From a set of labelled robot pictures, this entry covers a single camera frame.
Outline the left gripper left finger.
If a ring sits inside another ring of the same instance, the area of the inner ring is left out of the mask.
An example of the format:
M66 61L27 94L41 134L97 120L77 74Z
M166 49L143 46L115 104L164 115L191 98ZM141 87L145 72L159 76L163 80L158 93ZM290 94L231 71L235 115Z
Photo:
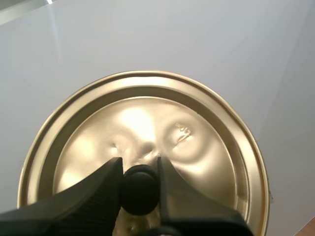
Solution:
M120 211L122 158L110 159L74 186L2 213L2 236L110 236Z

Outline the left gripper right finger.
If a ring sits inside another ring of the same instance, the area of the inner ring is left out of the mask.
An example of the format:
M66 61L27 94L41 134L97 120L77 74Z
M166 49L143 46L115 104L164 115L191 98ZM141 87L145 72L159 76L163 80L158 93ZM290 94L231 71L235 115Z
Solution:
M157 160L160 218L184 236L251 236L241 214L191 187L166 157Z

